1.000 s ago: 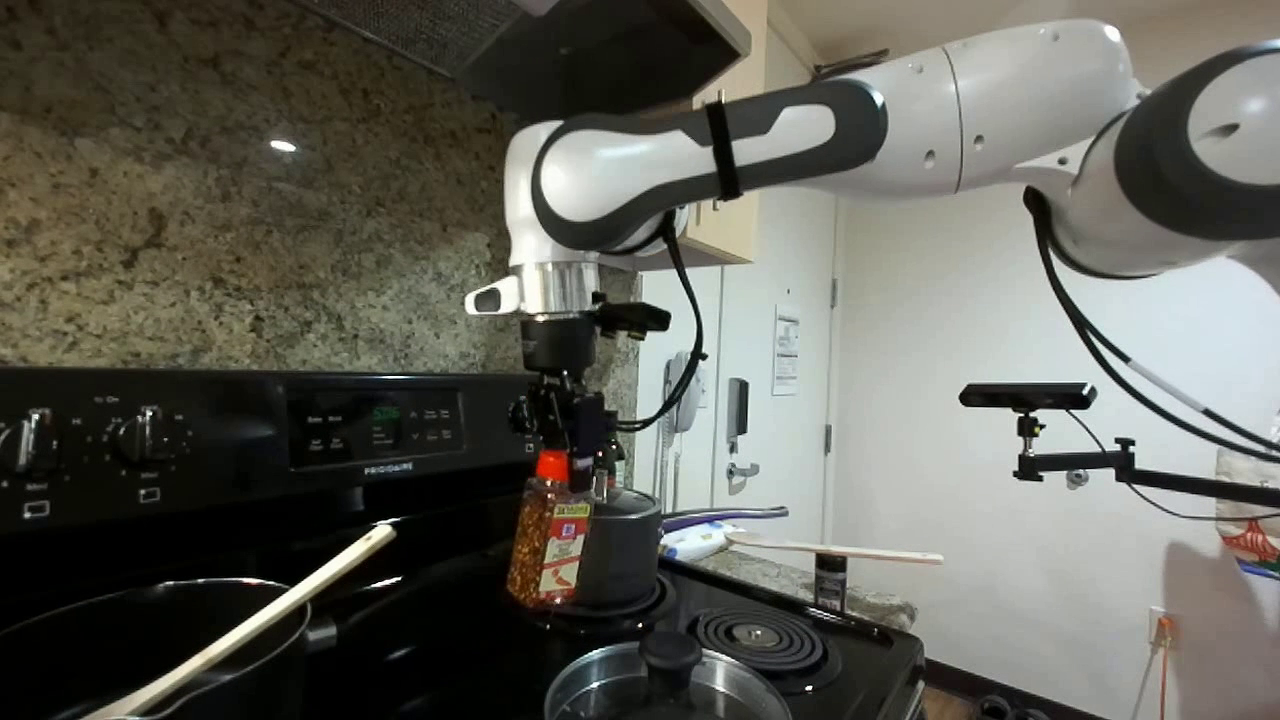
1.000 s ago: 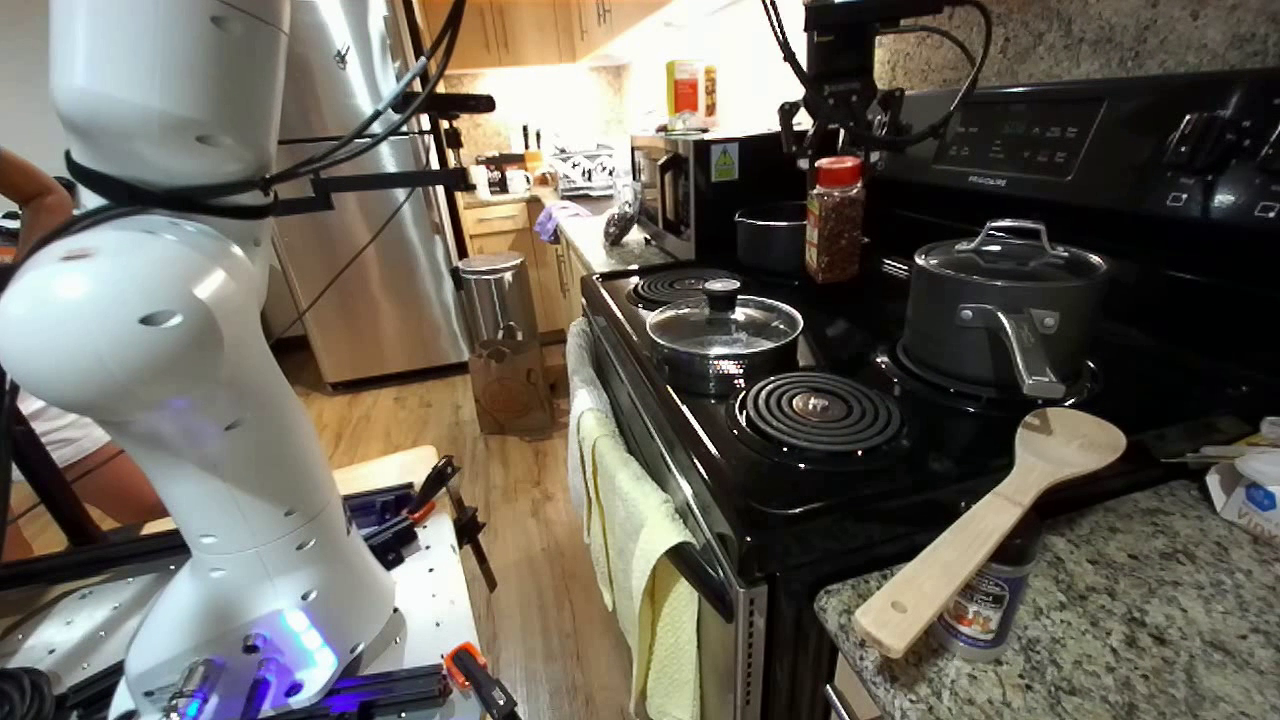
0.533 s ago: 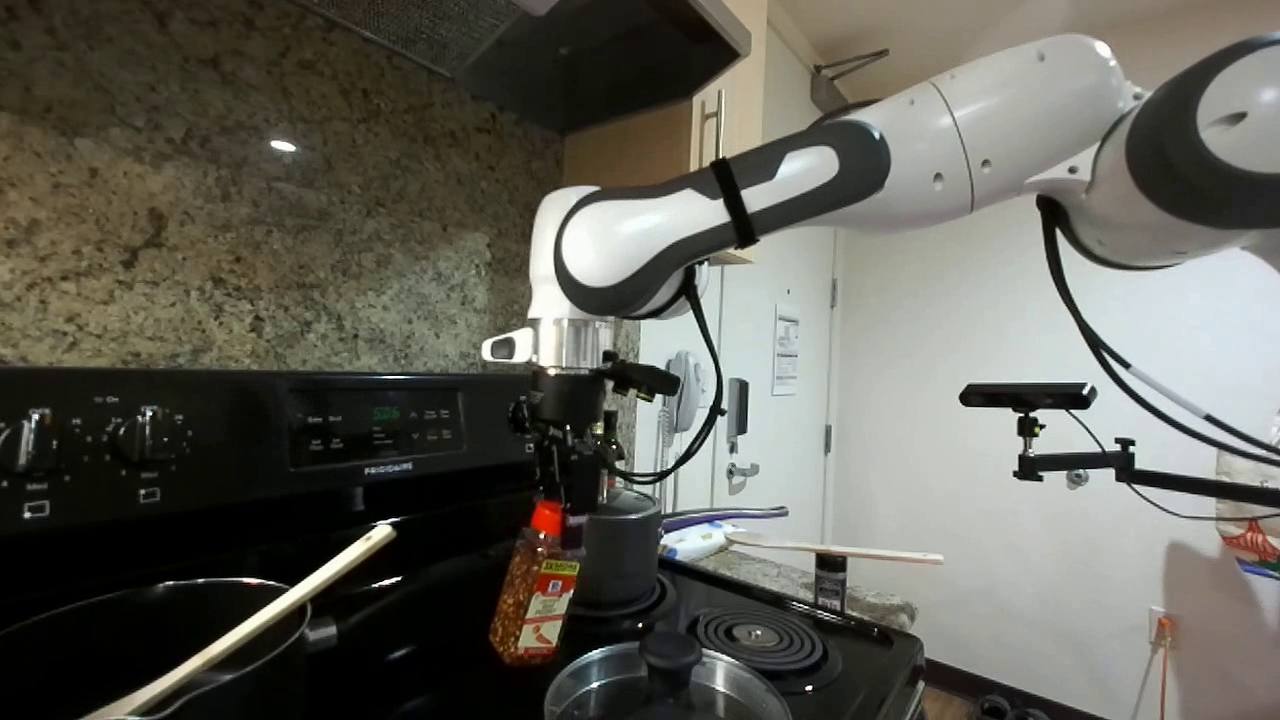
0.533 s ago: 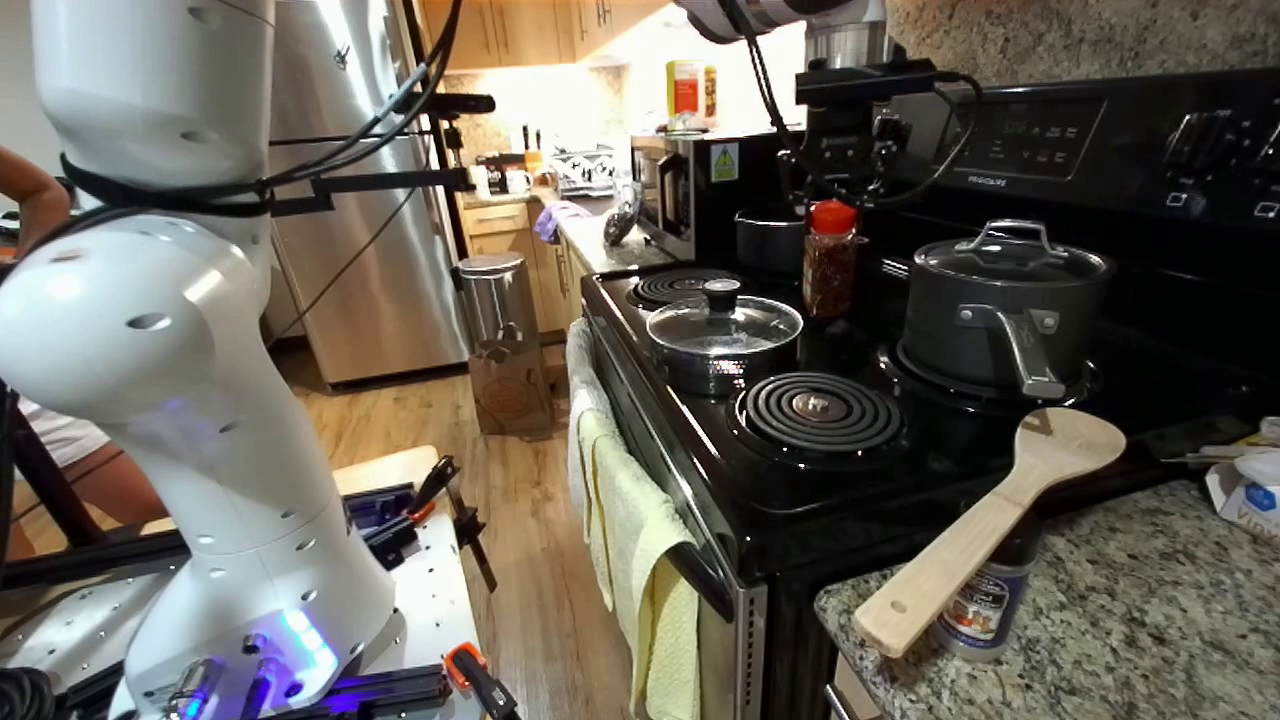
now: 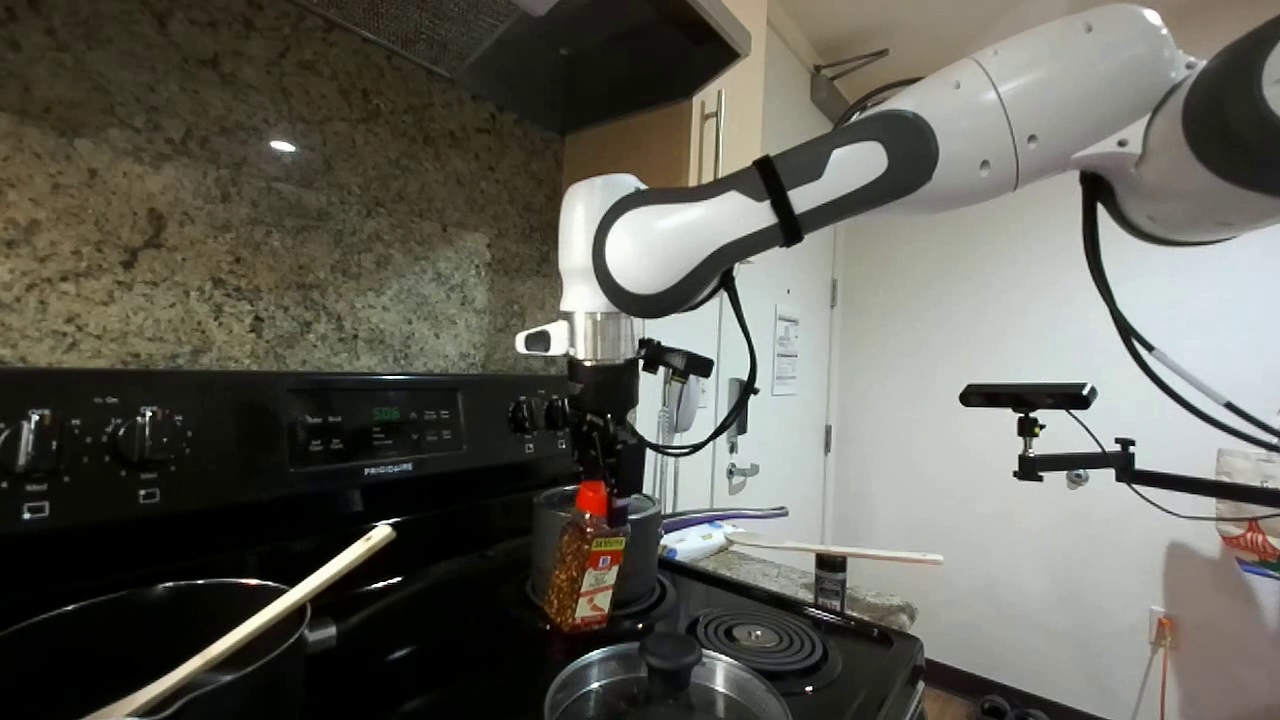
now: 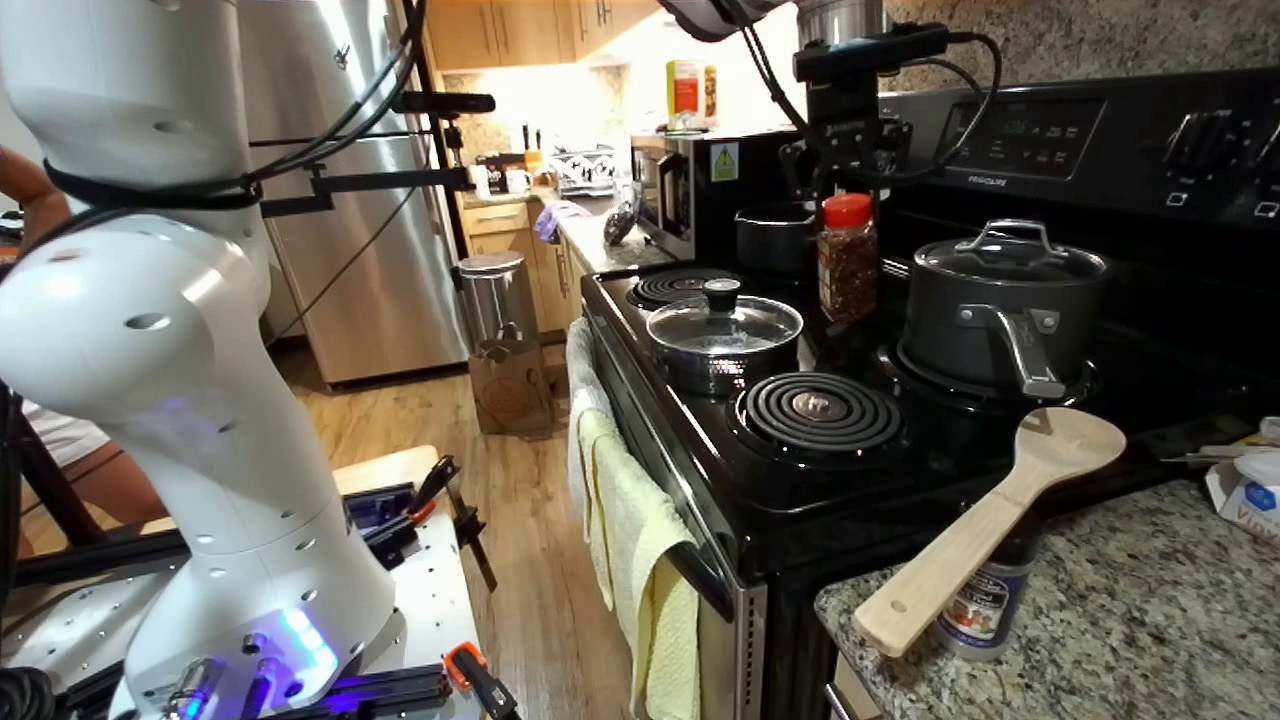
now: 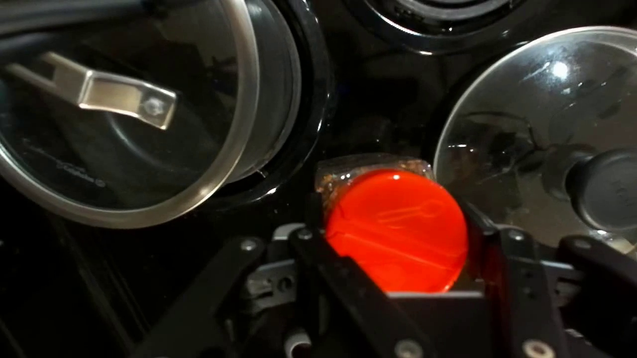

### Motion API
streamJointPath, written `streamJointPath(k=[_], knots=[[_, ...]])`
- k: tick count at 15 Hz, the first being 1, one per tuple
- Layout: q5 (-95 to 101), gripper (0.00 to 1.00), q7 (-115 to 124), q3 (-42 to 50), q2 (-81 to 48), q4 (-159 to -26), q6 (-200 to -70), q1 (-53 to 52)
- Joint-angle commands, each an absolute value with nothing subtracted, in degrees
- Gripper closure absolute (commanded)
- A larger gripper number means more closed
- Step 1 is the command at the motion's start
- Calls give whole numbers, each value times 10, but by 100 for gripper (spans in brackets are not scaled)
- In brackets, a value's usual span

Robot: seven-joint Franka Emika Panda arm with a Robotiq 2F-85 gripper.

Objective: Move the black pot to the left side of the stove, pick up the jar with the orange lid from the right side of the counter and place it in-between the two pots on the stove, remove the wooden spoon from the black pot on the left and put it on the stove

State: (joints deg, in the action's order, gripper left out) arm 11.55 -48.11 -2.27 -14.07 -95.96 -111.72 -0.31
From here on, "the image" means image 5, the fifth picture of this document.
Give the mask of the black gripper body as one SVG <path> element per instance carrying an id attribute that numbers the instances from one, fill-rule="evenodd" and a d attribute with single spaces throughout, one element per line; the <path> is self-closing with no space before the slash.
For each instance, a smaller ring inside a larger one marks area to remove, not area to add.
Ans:
<path id="1" fill-rule="evenodd" d="M 635 365 L 570 365 L 572 382 L 572 443 L 579 469 L 616 497 L 643 487 L 643 448 L 633 430 Z"/>

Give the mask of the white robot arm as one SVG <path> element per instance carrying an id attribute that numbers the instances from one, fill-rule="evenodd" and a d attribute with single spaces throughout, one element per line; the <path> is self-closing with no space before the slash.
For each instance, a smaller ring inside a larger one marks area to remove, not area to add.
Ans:
<path id="1" fill-rule="evenodd" d="M 1162 13 L 1104 6 L 987 45 L 839 130 L 697 190 L 586 178 L 562 202 L 562 318 L 517 336 L 586 383 L 587 478 L 639 484 L 635 327 L 733 287 L 749 257 L 853 216 L 926 216 L 1081 178 L 1154 244 L 1280 221 L 1280 21 L 1187 57 Z"/>

